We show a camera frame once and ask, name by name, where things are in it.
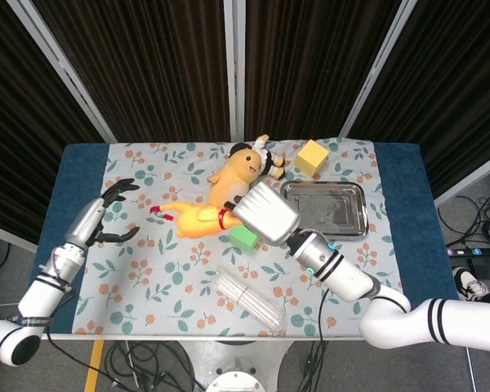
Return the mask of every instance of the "orange plush toy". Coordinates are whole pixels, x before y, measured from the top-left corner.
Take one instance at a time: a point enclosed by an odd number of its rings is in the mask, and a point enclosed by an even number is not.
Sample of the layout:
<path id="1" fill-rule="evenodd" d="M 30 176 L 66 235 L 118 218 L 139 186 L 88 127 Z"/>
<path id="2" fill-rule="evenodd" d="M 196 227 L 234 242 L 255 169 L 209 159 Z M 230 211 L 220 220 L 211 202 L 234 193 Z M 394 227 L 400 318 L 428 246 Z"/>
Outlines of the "orange plush toy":
<path id="1" fill-rule="evenodd" d="M 250 184 L 261 174 L 261 156 L 250 149 L 242 148 L 245 143 L 237 143 L 231 150 L 229 160 L 219 172 L 208 177 L 212 183 L 208 203 L 223 208 L 225 202 L 234 203 L 235 196 L 245 196 Z"/>
<path id="2" fill-rule="evenodd" d="M 171 203 L 154 206 L 150 208 L 150 213 L 157 214 L 167 210 L 179 212 L 178 216 L 165 214 L 163 219 L 176 222 L 177 233 L 180 238 L 201 238 L 206 235 L 218 234 L 236 225 L 242 225 L 242 222 L 236 216 L 224 208 L 194 205 L 192 203 Z"/>

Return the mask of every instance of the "dark curtain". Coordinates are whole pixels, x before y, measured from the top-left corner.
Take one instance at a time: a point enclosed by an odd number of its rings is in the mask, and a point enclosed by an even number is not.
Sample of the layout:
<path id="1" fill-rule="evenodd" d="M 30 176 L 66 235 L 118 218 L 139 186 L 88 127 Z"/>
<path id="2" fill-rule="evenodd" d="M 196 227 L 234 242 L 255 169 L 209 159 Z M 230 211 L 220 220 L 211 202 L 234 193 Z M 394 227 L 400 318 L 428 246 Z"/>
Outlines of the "dark curtain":
<path id="1" fill-rule="evenodd" d="M 68 143 L 101 142 L 6 2 L 0 1 L 0 228 L 38 242 Z"/>
<path id="2" fill-rule="evenodd" d="M 434 196 L 490 159 L 490 1 L 416 5 L 349 137 L 418 143 Z"/>
<path id="3" fill-rule="evenodd" d="M 248 0 L 245 139 L 337 136 L 399 0 Z"/>
<path id="4" fill-rule="evenodd" d="M 35 0 L 118 141 L 228 141 L 223 3 Z"/>

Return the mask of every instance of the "green block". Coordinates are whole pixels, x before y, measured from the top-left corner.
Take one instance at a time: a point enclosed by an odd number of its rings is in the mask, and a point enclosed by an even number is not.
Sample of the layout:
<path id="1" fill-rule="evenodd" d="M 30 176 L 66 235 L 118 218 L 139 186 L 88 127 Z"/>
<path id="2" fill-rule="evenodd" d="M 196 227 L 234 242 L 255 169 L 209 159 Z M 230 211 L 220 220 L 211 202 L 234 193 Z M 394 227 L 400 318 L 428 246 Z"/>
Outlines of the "green block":
<path id="1" fill-rule="evenodd" d="M 243 225 L 235 226 L 230 229 L 229 237 L 230 241 L 234 245 L 238 245 L 243 250 L 248 252 L 254 251 L 254 246 L 260 239 L 251 230 L 247 229 Z"/>

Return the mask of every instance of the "metal tray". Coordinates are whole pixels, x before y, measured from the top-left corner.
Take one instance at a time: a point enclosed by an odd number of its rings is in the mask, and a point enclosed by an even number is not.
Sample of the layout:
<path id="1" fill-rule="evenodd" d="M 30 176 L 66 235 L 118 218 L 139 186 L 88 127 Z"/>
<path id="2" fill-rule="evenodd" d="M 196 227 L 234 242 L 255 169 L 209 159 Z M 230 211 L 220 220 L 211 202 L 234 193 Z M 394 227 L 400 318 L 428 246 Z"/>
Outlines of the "metal tray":
<path id="1" fill-rule="evenodd" d="M 299 211 L 301 227 L 319 230 L 328 239 L 367 235 L 365 194 L 353 182 L 287 181 L 280 192 Z"/>

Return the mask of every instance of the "stuffed toy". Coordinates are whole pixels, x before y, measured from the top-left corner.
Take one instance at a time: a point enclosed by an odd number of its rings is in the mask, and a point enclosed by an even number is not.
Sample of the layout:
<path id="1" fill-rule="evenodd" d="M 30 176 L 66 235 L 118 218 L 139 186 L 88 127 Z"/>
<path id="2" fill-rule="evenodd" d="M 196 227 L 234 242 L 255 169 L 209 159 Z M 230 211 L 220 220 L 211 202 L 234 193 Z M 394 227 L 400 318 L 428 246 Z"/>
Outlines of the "stuffed toy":
<path id="1" fill-rule="evenodd" d="M 239 148 L 239 145 L 245 143 L 235 145 L 223 169 L 207 178 L 212 183 L 207 201 L 210 206 L 221 209 L 225 202 L 234 203 L 234 197 L 245 196 L 250 184 L 260 176 L 261 156 L 250 146 Z"/>
<path id="2" fill-rule="evenodd" d="M 236 225 L 242 225 L 240 219 L 232 212 L 213 206 L 194 205 L 192 203 L 171 203 L 150 208 L 151 214 L 173 210 L 179 212 L 178 216 L 165 214 L 167 221 L 176 222 L 179 238 L 201 238 L 206 235 L 218 234 L 223 230 Z"/>
<path id="3" fill-rule="evenodd" d="M 247 143 L 237 143 L 231 150 L 230 154 L 238 151 L 239 149 L 252 149 L 256 151 L 261 157 L 260 176 L 269 175 L 276 180 L 281 180 L 285 176 L 285 159 L 277 154 L 271 153 L 265 147 L 265 144 L 269 140 L 269 135 L 262 135 L 256 139 L 252 147 Z"/>

